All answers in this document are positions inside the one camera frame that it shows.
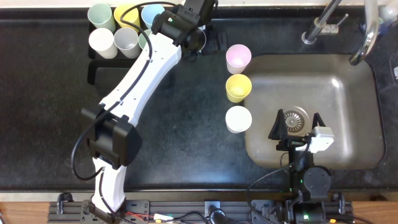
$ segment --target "chrome faucet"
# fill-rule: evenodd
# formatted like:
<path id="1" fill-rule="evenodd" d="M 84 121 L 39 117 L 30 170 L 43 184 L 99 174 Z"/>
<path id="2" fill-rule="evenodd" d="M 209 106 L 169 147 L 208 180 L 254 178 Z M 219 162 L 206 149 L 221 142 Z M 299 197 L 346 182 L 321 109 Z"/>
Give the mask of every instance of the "chrome faucet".
<path id="1" fill-rule="evenodd" d="M 326 24 L 330 15 L 335 11 L 341 0 L 332 0 L 322 12 L 320 17 L 315 18 L 313 25 L 308 32 L 302 34 L 302 40 L 305 44 L 314 44 L 318 35 L 337 34 L 338 26 L 343 22 L 346 16 L 337 25 Z M 377 0 L 364 0 L 366 15 L 366 34 L 364 44 L 353 56 L 349 58 L 352 65 L 359 64 L 371 51 L 379 32 L 379 13 Z"/>

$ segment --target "sink drain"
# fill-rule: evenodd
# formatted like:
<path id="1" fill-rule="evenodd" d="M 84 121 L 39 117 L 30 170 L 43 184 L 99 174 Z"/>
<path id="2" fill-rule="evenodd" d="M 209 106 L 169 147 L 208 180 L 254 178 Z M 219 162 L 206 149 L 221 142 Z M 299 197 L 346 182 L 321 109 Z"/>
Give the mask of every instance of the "sink drain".
<path id="1" fill-rule="evenodd" d="M 308 127 L 308 114 L 298 106 L 291 106 L 284 110 L 285 122 L 289 134 L 299 136 Z"/>
<path id="2" fill-rule="evenodd" d="M 285 121 L 287 130 L 290 132 L 300 131 L 304 127 L 304 118 L 297 111 L 285 112 Z"/>

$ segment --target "plastic cup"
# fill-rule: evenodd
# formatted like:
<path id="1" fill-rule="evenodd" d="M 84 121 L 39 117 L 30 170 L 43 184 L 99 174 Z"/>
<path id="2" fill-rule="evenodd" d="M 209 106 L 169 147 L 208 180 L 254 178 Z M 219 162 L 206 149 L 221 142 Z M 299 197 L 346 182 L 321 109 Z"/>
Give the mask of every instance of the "plastic cup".
<path id="1" fill-rule="evenodd" d="M 120 28 L 116 31 L 113 41 L 127 58 L 136 58 L 141 52 L 138 46 L 138 34 L 130 27 Z"/>
<path id="2" fill-rule="evenodd" d="M 233 103 L 239 103 L 251 91 L 250 79 L 242 74 L 232 75 L 225 84 L 226 96 Z"/>
<path id="3" fill-rule="evenodd" d="M 233 106 L 226 112 L 225 122 L 229 131 L 234 134 L 241 133 L 250 128 L 251 113 L 243 106 Z"/>
<path id="4" fill-rule="evenodd" d="M 160 4 L 151 4 L 142 9 L 141 17 L 148 29 L 152 27 L 155 16 L 162 12 L 164 12 L 164 8 Z"/>
<path id="5" fill-rule="evenodd" d="M 107 4 L 95 4 L 87 12 L 88 20 L 97 28 L 114 32 L 116 25 L 112 18 L 112 9 Z"/>
<path id="6" fill-rule="evenodd" d="M 120 6 L 118 6 L 118 7 L 114 10 L 113 16 L 114 16 L 114 19 L 118 22 L 118 24 L 119 24 L 121 27 L 130 27 L 130 28 L 133 28 L 136 32 L 138 32 L 138 30 L 137 30 L 136 28 L 134 28 L 133 26 L 130 26 L 130 25 L 125 24 L 125 23 L 123 23 L 123 22 L 120 21 L 120 17 L 122 16 L 122 14 L 123 14 L 124 12 L 126 12 L 129 8 L 133 7 L 133 6 L 134 6 L 133 4 L 123 4 L 123 5 L 120 5 Z M 137 26 L 139 26 L 139 27 L 141 26 L 141 25 L 140 25 L 140 22 L 139 22 L 138 9 L 133 9 L 133 10 L 131 10 L 130 12 L 128 12 L 128 13 L 124 16 L 123 19 L 124 19 L 125 21 L 128 21 L 128 22 L 130 22 L 130 23 L 133 23 L 133 24 L 135 24 L 135 25 L 137 25 Z"/>
<path id="7" fill-rule="evenodd" d="M 148 37 L 152 33 L 152 31 L 150 29 L 147 29 L 144 32 L 148 35 Z M 139 47 L 141 49 L 144 49 L 146 44 L 147 44 L 147 39 L 145 39 L 143 34 L 140 34 L 139 37 L 138 37 L 138 45 L 139 45 Z"/>
<path id="8" fill-rule="evenodd" d="M 88 38 L 88 43 L 103 58 L 111 59 L 118 54 L 118 49 L 113 43 L 113 34 L 108 29 L 99 28 L 94 30 Z"/>
<path id="9" fill-rule="evenodd" d="M 226 52 L 226 67 L 231 74 L 240 74 L 251 60 L 251 52 L 248 47 L 236 44 Z"/>

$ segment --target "wooden floor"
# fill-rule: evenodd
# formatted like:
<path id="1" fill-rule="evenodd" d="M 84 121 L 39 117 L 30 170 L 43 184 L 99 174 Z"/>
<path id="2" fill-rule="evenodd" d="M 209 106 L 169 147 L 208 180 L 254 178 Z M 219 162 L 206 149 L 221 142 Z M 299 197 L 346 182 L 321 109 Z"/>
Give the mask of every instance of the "wooden floor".
<path id="1" fill-rule="evenodd" d="M 398 223 L 398 202 L 354 202 L 353 205 L 355 215 L 375 224 Z M 0 202 L 6 224 L 46 223 L 48 209 L 48 202 Z"/>

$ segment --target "sink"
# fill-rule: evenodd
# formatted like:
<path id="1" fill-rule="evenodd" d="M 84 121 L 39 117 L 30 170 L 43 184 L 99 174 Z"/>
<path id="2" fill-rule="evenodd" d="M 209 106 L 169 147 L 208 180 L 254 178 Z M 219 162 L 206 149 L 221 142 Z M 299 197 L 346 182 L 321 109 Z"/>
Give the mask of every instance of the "sink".
<path id="1" fill-rule="evenodd" d="M 252 114 L 246 150 L 258 165 L 280 167 L 282 151 L 268 139 L 279 109 L 289 134 L 311 131 L 319 113 L 335 135 L 334 143 L 314 154 L 314 163 L 330 169 L 370 169 L 384 155 L 384 139 L 371 67 L 348 63 L 349 55 L 263 55 L 252 59 L 244 74 L 252 92 L 244 105 Z M 284 156 L 282 164 L 288 163 Z"/>

